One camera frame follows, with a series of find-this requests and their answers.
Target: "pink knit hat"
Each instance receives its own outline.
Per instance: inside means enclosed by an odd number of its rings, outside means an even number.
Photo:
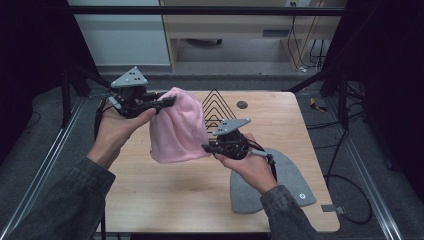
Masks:
[[[150,120],[150,155],[159,163],[183,162],[208,157],[202,144],[209,144],[202,104],[179,88],[158,100],[177,97],[172,107],[163,108]]]

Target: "gray sleeve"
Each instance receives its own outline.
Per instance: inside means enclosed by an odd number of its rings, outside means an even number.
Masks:
[[[305,213],[285,186],[277,186],[261,197],[268,216],[272,240],[320,239]]]
[[[92,239],[114,180],[111,172],[83,158],[37,199],[8,239]]]

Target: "gray floor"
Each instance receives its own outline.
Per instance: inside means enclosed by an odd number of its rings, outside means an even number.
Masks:
[[[169,89],[178,86],[187,90],[266,90],[279,91],[314,74],[294,72],[279,41],[226,40],[222,45],[197,40],[183,41],[179,62],[175,72],[149,72],[150,89]],[[90,84],[93,94],[103,91],[96,84]],[[335,98],[322,99],[318,94],[320,83],[314,84],[297,94],[299,107],[307,125],[334,122],[331,113],[311,109],[309,101],[313,97],[318,106],[331,107]],[[61,123],[60,89],[52,89],[34,99],[33,119],[14,149],[0,168],[0,228],[6,225],[18,207],[32,179],[47,155],[50,146],[60,131]],[[52,167],[45,182],[47,189],[63,175],[73,161],[88,151],[92,137],[92,121],[97,100],[85,100],[81,114],[72,129],[61,154]],[[351,108],[351,114],[362,111],[360,105]],[[366,116],[360,115],[351,120],[349,137],[361,159],[375,181],[378,191],[399,228],[403,239],[424,239],[424,207],[416,197],[402,173],[390,171],[386,167],[385,156],[366,123]],[[341,131],[337,125],[309,130],[311,141],[323,171],[327,172]],[[347,140],[341,145],[332,173],[342,175],[362,186],[349,154]],[[337,206],[343,206],[349,217],[363,220],[367,215],[367,205],[355,188],[346,182],[331,178],[329,191]],[[322,234],[324,239],[389,239],[382,231],[381,221],[373,215],[367,224],[358,225],[339,217],[341,228],[336,233]]]

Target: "hand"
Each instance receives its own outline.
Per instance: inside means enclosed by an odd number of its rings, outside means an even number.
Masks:
[[[121,147],[131,137],[131,134],[149,122],[156,113],[156,109],[151,108],[136,118],[126,119],[119,115],[115,108],[108,109],[108,107],[110,105],[106,105],[104,108],[107,110],[103,113],[96,142],[87,154],[87,158],[106,169],[109,169],[119,156]]]
[[[255,141],[253,135],[250,133],[244,136],[249,140]],[[237,172],[250,186],[258,190],[261,194],[278,185],[265,157],[254,155],[251,151],[242,160],[233,160],[221,154],[215,154],[215,157],[222,165]]]

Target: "black backdrop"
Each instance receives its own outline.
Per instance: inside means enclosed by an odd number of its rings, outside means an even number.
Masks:
[[[68,6],[66,0],[1,0],[0,164],[32,115],[32,99],[60,86],[66,66],[99,74],[74,16],[41,10],[50,4]]]
[[[348,8],[361,8],[364,2],[351,0]],[[364,20],[342,19],[326,64]],[[424,1],[380,1],[347,52],[343,70],[348,80],[365,86],[367,118],[389,167],[402,171],[424,201]]]

